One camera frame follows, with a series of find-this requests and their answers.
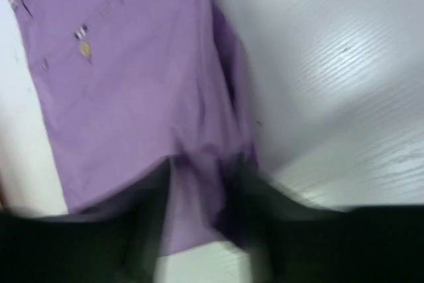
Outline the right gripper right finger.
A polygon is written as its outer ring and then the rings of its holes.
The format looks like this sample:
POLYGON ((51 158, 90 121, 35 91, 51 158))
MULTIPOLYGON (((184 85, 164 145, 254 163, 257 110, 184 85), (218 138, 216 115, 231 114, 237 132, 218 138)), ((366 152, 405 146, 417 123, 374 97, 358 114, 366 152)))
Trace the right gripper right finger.
POLYGON ((253 282, 347 282, 345 212, 295 201, 247 160, 237 162, 230 189, 253 282))

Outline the purple shorts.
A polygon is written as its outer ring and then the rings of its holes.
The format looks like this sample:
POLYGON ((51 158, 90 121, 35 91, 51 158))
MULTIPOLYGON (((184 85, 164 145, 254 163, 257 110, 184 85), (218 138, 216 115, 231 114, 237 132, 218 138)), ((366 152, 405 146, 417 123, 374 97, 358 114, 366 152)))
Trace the purple shorts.
POLYGON ((64 200, 83 209, 164 157, 162 252, 240 243, 226 198, 254 157, 242 46, 212 0, 9 0, 64 200))

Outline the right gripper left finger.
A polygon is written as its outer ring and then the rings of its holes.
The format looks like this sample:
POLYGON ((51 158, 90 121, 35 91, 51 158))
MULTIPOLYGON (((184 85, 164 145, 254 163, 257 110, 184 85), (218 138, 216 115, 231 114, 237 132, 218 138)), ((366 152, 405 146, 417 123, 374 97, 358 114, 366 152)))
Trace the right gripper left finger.
POLYGON ((171 165, 69 215, 36 220, 43 236, 33 282, 153 282, 171 165))

